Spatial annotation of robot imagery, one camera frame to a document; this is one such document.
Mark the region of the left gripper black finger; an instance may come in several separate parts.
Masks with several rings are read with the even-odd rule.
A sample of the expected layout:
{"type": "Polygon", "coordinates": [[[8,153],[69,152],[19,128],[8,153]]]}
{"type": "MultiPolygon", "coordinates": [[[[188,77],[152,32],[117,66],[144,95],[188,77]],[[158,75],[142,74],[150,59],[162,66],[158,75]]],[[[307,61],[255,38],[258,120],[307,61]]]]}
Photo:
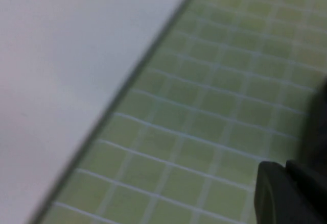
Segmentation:
{"type": "Polygon", "coordinates": [[[259,164],[254,212],[257,223],[326,223],[326,82],[312,100],[299,158],[259,164]]]}

